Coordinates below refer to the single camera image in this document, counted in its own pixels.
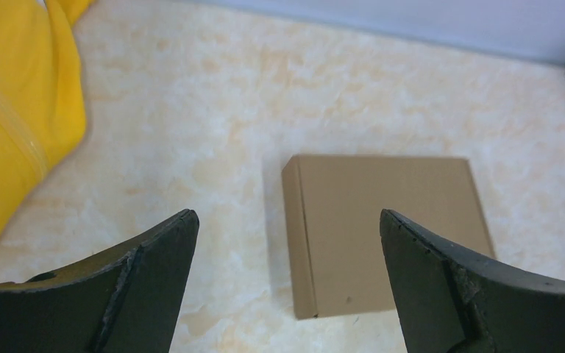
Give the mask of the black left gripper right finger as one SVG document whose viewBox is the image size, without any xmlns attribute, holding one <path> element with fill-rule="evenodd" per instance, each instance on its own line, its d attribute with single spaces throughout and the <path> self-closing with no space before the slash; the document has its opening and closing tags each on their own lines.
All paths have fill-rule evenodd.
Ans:
<svg viewBox="0 0 565 353">
<path fill-rule="evenodd" d="M 565 352 L 565 281 L 380 216 L 389 282 L 409 352 Z"/>
</svg>

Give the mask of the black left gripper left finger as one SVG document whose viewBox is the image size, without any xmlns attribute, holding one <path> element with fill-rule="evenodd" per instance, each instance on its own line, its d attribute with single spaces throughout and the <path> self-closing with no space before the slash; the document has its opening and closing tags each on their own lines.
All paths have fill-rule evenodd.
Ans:
<svg viewBox="0 0 565 353">
<path fill-rule="evenodd" d="M 199 218 L 182 210 L 109 249 L 0 283 L 0 352 L 168 352 Z"/>
</svg>

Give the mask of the brown cardboard box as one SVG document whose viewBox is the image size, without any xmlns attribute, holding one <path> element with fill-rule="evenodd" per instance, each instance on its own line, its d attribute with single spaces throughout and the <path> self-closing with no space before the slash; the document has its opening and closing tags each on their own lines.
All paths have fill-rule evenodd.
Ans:
<svg viewBox="0 0 565 353">
<path fill-rule="evenodd" d="M 495 255 L 464 158 L 297 154 L 282 186 L 299 319 L 394 309 L 380 239 L 384 209 Z"/>
</svg>

